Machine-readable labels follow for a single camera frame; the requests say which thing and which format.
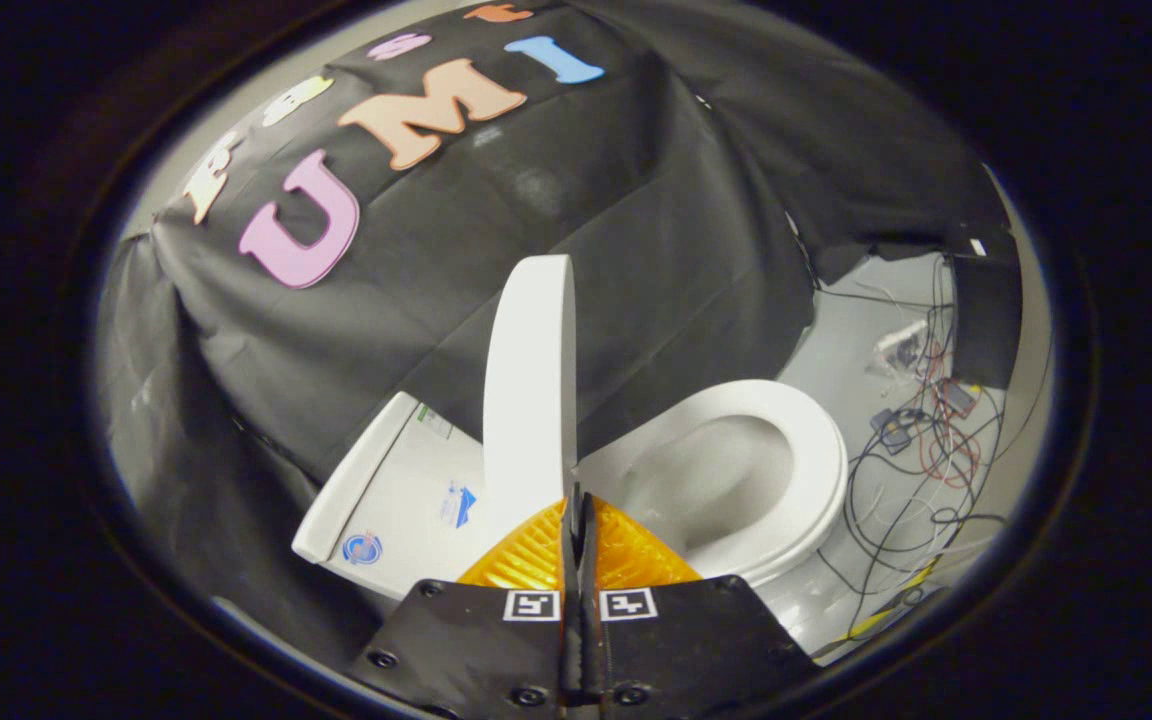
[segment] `letter cutout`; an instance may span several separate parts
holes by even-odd
[[[465,13],[465,18],[480,18],[488,23],[511,23],[530,17],[531,10],[515,12],[513,3],[484,5]]]
[[[420,45],[429,45],[430,40],[434,40],[434,38],[427,35],[408,32],[393,38],[393,40],[381,41],[380,45],[372,47],[372,50],[367,50],[367,56],[372,60],[388,60],[391,58],[397,58],[409,50],[417,50]]]
[[[332,272],[358,229],[358,200],[326,169],[326,152],[316,150],[291,168],[283,181],[287,192],[303,190],[328,215],[328,228],[313,245],[302,245],[275,218],[278,204],[268,202],[247,223],[238,251],[256,256],[285,286],[310,287]]]
[[[185,183],[184,191],[180,194],[180,196],[188,197],[189,200],[194,202],[194,223],[196,225],[207,217],[207,210],[211,210],[212,202],[217,200],[220,188],[223,188],[225,181],[229,179],[229,173],[225,173],[223,169],[229,167],[229,150],[238,145],[237,142],[234,142],[234,138],[237,137],[234,131],[221,136],[209,152],[207,158],[202,161],[202,165],[198,165],[198,169]]]
[[[604,69],[599,68],[598,65],[585,63],[585,61],[559,47],[553,37],[545,35],[511,41],[511,44],[503,46],[503,48],[507,53],[522,53],[538,61],[538,63],[545,65],[545,67],[558,73],[556,79],[563,83],[563,85],[579,85],[582,82],[590,82],[604,75]]]
[[[279,120],[288,118],[294,109],[300,108],[301,105],[305,105],[308,101],[313,100],[317,96],[323,94],[326,88],[332,88],[332,83],[335,79],[325,79],[323,76],[313,76],[296,86],[289,88],[287,92],[280,94],[278,100],[270,103],[270,106],[265,108],[265,120],[262,122],[264,127],[271,127],[278,123]]]
[[[452,60],[425,73],[425,94],[377,94],[340,115],[338,126],[358,124],[384,143],[394,157],[389,167],[406,170],[429,158],[442,141],[420,135],[410,126],[442,132],[463,132],[465,119],[457,103],[470,109],[471,120],[491,120],[524,104],[526,96],[500,88],[470,66]]]

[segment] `black cloth backdrop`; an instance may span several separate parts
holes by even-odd
[[[813,319],[787,209],[827,281],[874,238],[1002,217],[950,129],[781,20],[673,0],[515,9],[535,16],[462,9],[408,28],[434,38],[419,50],[378,61],[372,41],[326,65],[328,92],[234,128],[204,223],[180,197],[111,255],[96,404],[132,505],[200,592],[328,665],[374,624],[346,579],[293,555],[300,516],[394,392],[480,437],[490,327],[517,260],[573,257],[584,456],[692,392],[785,365]],[[503,51],[538,35],[605,76],[561,85]],[[422,74],[458,58],[525,104],[403,172],[335,123],[372,94],[424,94]],[[334,270],[293,290],[238,237],[270,200],[294,237],[319,237],[314,202],[282,190],[317,149],[362,219]]]

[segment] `pink letter u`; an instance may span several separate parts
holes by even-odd
[[[328,215],[328,228],[312,245],[302,245],[276,219],[270,202],[256,213],[238,241],[238,251],[252,255],[285,286],[310,287],[332,272],[358,229],[358,200],[323,165],[323,150],[310,152],[283,181],[283,190],[303,190]]]

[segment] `blue letter i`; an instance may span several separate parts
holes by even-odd
[[[503,46],[507,53],[522,53],[540,65],[558,73],[558,82],[563,85],[577,85],[602,77],[602,68],[584,63],[568,51],[559,47],[553,37],[539,35],[525,40],[511,41]]]

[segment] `toilet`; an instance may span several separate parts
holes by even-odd
[[[718,384],[577,464],[575,378],[571,260],[525,258],[493,323],[483,444],[397,393],[314,499],[293,551],[389,607],[417,579],[456,579],[579,482],[703,577],[738,574],[758,592],[838,520],[844,442],[799,389]]]

